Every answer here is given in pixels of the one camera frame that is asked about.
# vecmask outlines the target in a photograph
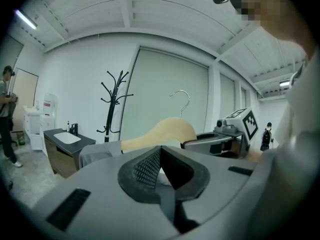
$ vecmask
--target ceiling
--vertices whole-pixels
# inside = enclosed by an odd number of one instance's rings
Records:
[[[28,0],[22,10],[37,24],[18,17],[20,32],[43,52],[102,33],[160,35],[196,46],[239,72],[263,97],[284,94],[288,79],[305,59],[296,44],[277,40],[213,0]]]

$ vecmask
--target white sneaker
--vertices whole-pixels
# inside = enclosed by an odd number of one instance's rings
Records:
[[[19,161],[16,161],[15,163],[12,163],[15,167],[22,167],[22,163],[20,163]]]

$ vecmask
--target gray countertop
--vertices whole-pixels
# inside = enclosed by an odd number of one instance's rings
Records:
[[[65,132],[62,130],[62,128],[59,129],[53,129],[53,130],[46,130],[43,132],[43,135],[46,139],[48,139],[50,142],[55,144],[58,148],[63,150],[69,155],[73,155],[75,153],[78,153],[81,151],[85,146],[95,144],[96,141],[94,139],[85,137],[83,135],[78,134],[77,136],[81,139],[75,143],[72,144],[65,144],[62,141],[58,140],[54,135],[55,134],[60,134]]]

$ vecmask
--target ceiling light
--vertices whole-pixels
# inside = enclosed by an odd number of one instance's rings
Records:
[[[282,81],[282,82],[280,82],[280,87],[289,86],[289,84],[290,84],[290,81],[289,81],[289,80]]]
[[[37,28],[37,24],[34,23],[25,13],[22,11],[16,10],[15,14],[18,15],[25,23],[27,23],[34,30]]]

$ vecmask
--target white sink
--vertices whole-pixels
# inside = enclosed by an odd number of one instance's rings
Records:
[[[57,133],[53,136],[65,144],[72,144],[72,143],[75,143],[75,142],[78,142],[81,140],[81,138],[74,136],[73,134],[71,134],[69,132],[61,132],[61,133]]]

